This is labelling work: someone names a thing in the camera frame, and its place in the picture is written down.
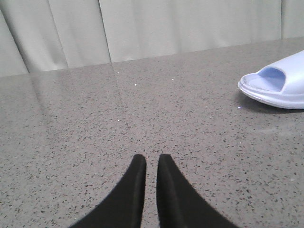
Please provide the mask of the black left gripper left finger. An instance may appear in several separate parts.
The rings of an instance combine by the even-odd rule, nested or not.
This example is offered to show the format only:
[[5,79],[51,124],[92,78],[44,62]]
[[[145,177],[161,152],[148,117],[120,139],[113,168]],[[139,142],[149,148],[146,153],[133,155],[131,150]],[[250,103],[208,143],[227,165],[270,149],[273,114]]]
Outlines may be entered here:
[[145,197],[146,159],[136,154],[107,197],[73,228],[139,228]]

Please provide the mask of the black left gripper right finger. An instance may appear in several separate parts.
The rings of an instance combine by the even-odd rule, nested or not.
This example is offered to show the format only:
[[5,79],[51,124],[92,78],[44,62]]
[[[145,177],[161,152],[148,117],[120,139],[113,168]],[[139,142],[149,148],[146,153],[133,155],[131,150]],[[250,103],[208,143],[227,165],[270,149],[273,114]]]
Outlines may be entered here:
[[173,158],[159,157],[156,199],[161,228],[235,228],[190,185]]

